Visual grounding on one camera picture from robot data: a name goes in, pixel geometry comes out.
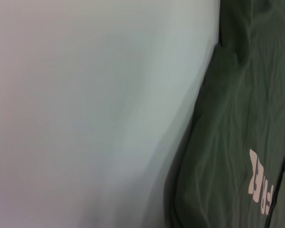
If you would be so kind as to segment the dark green FREE t-shirt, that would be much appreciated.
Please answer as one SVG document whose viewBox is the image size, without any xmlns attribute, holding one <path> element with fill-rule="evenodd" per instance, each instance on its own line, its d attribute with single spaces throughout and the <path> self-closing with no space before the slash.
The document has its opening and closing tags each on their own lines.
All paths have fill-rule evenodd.
<svg viewBox="0 0 285 228">
<path fill-rule="evenodd" d="M 171 228 L 285 228 L 285 0 L 221 0 Z"/>
</svg>

